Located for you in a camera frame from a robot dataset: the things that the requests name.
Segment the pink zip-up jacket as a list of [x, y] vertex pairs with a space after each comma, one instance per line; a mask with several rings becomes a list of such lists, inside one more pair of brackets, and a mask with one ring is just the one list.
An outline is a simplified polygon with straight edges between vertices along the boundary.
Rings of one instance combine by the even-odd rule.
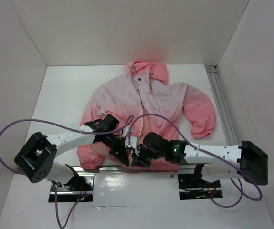
[[200, 139], [213, 133], [216, 114], [210, 98], [187, 83], [169, 84], [163, 63], [134, 61], [122, 75], [99, 86], [87, 103], [81, 123], [112, 115], [123, 126], [134, 116], [134, 132], [140, 142], [154, 132], [166, 140], [177, 140], [181, 115], [191, 123], [191, 134]]

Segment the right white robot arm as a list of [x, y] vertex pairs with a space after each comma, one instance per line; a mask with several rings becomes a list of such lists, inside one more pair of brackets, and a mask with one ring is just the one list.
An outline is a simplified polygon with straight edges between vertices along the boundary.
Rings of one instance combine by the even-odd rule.
[[141, 144], [136, 137], [127, 136], [125, 146], [132, 150], [134, 166], [150, 167], [159, 159], [175, 165], [195, 165], [192, 181], [198, 187], [234, 178], [260, 186], [268, 184], [268, 155], [250, 141], [234, 146], [211, 146], [168, 141], [151, 132]]

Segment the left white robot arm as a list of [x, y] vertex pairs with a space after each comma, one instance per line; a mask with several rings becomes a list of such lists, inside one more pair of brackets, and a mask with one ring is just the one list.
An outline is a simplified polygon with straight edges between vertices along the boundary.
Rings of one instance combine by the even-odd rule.
[[87, 122], [74, 131], [57, 135], [34, 133], [14, 162], [32, 183], [47, 179], [67, 190], [85, 187], [88, 183], [84, 177], [78, 175], [72, 166], [56, 163], [55, 158], [74, 148], [102, 142], [110, 148], [109, 153], [113, 158], [128, 166], [125, 140], [113, 133], [118, 125], [119, 121], [108, 114], [104, 119]]

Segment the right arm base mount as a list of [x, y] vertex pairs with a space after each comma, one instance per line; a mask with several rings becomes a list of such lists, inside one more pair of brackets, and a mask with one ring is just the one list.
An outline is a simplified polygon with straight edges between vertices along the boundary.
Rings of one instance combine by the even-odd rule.
[[178, 174], [180, 200], [223, 198], [220, 181], [208, 182], [193, 174]]

